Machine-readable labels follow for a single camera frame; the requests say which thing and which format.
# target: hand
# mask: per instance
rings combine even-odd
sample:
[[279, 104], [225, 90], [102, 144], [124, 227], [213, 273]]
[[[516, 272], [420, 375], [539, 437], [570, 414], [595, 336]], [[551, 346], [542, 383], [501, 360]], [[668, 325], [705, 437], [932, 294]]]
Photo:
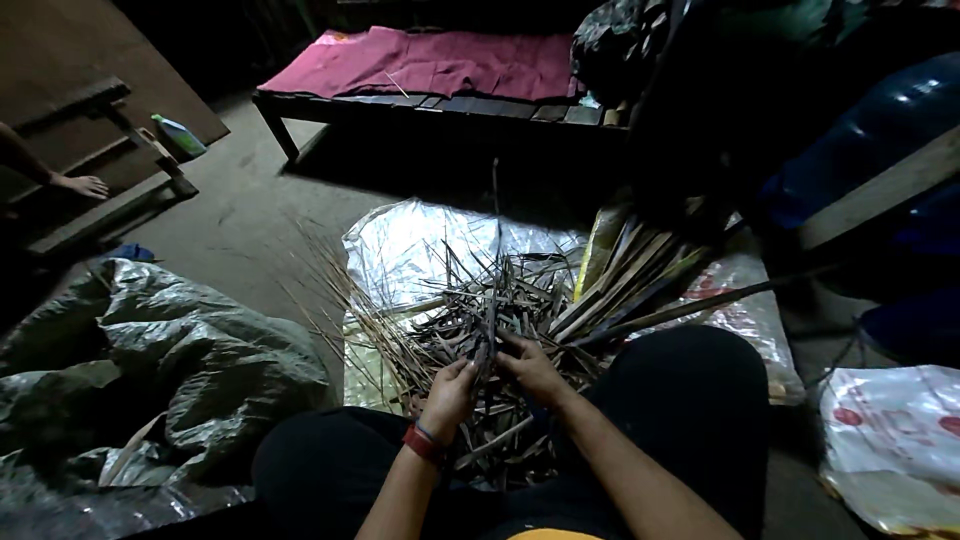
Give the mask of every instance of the hand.
[[69, 178], [62, 174], [54, 173], [50, 177], [50, 184], [72, 189], [84, 197], [90, 197], [92, 199], [100, 199], [103, 201], [109, 196], [107, 185], [95, 176]]
[[496, 364], [507, 368], [514, 374], [523, 389], [533, 396], [540, 405], [553, 409], [562, 401], [577, 393], [557, 373], [553, 362], [547, 357], [536, 341], [524, 339], [518, 335], [497, 329], [497, 337], [512, 346], [520, 358], [503, 352], [496, 354]]
[[433, 379], [420, 416], [420, 427], [430, 431], [445, 446], [453, 442], [457, 426], [473, 411], [470, 388], [476, 375], [476, 362], [467, 363], [466, 358], [460, 358], [440, 370]]

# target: bracelet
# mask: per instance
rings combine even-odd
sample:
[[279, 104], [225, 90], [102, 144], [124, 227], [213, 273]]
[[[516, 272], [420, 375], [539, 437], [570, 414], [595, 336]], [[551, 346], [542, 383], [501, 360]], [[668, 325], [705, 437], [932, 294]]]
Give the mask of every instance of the bracelet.
[[438, 467], [444, 462], [446, 451], [443, 445], [431, 440], [426, 432], [420, 430], [416, 424], [411, 424], [407, 428], [406, 434], [403, 435], [403, 444]]
[[417, 429], [420, 430], [420, 432], [426, 435], [426, 438], [430, 439], [430, 442], [432, 442], [433, 444], [439, 444], [441, 446], [443, 445], [440, 441], [437, 440], [437, 437], [433, 436], [433, 433], [425, 430], [423, 426], [420, 425], [420, 418], [418, 418], [417, 420], [414, 420], [414, 426], [416, 426]]

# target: red wristband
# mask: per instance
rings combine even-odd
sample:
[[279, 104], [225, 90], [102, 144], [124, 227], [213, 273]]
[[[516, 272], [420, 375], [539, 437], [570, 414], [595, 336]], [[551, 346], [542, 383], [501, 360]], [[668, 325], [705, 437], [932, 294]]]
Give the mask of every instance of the red wristband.
[[425, 433], [417, 429], [417, 426], [411, 424], [407, 428], [407, 432], [403, 435], [403, 444], [410, 447], [410, 450], [414, 451], [427, 461], [430, 461], [436, 465], [440, 465], [444, 462], [444, 456], [446, 455], [446, 449], [430, 440]]

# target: bed leg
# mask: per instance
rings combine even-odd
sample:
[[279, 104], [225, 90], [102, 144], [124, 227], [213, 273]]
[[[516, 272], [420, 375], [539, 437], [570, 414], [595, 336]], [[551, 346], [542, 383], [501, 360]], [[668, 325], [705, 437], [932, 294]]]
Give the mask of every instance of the bed leg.
[[260, 110], [260, 115], [263, 116], [263, 121], [267, 123], [267, 127], [274, 133], [276, 142], [280, 143], [283, 153], [287, 155], [288, 162], [296, 161], [300, 157], [300, 149], [297, 148], [294, 139], [290, 137], [287, 127], [283, 125], [283, 118], [269, 113], [259, 105], [257, 105], [257, 108]]

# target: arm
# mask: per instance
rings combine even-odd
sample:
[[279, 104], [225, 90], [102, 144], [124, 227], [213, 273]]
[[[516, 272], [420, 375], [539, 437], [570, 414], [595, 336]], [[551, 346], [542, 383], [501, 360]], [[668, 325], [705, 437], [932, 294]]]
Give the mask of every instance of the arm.
[[[453, 442], [457, 425], [473, 410], [470, 387], [476, 372], [473, 362], [467, 364], [460, 359], [440, 370], [430, 388], [420, 426], [445, 446]], [[357, 539], [420, 538], [423, 516], [438, 474], [436, 465], [404, 445], [357, 532]]]
[[497, 364], [512, 372], [534, 399], [557, 415], [635, 538], [740, 538], [703, 499], [577, 394], [535, 342], [498, 335], [519, 349], [520, 358], [498, 353]]
[[50, 170], [27, 148], [23, 138], [3, 122], [0, 122], [0, 164], [7, 165], [37, 184], [66, 187], [93, 199], [106, 199], [108, 195], [107, 185], [95, 176], [70, 178]]

